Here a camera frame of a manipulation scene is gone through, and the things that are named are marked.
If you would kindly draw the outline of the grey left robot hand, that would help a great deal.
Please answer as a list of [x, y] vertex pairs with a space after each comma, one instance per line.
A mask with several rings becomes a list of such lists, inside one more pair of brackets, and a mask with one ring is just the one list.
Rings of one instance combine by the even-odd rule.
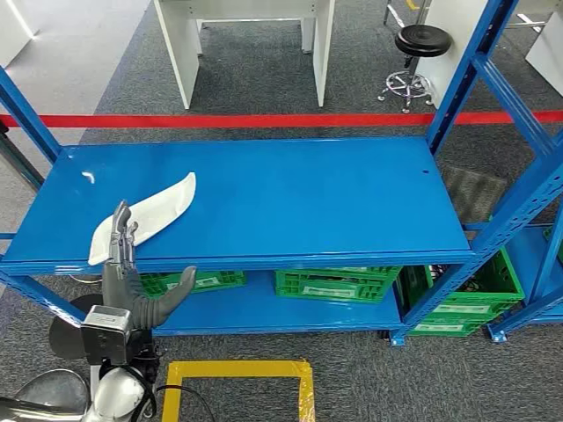
[[134, 236], [137, 222], [128, 224], [131, 212], [122, 200], [115, 209], [109, 240], [109, 258], [102, 267], [103, 303], [131, 312], [136, 329], [152, 329], [164, 324], [195, 285], [196, 268], [188, 266], [180, 282], [158, 297], [143, 295], [140, 276], [135, 266]]

